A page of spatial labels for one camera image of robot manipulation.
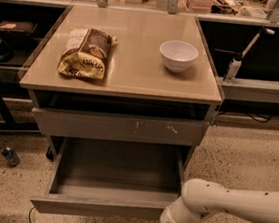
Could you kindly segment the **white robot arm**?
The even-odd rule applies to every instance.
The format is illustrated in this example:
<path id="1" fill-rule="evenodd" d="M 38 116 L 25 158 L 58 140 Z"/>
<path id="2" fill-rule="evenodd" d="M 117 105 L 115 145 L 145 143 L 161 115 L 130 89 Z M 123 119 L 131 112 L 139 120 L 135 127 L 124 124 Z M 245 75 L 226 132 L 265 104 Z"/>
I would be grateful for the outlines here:
<path id="1" fill-rule="evenodd" d="M 163 210 L 160 223 L 199 223 L 216 213 L 251 223 L 279 223 L 279 192 L 232 190 L 202 179 L 186 181 L 179 197 Z"/>

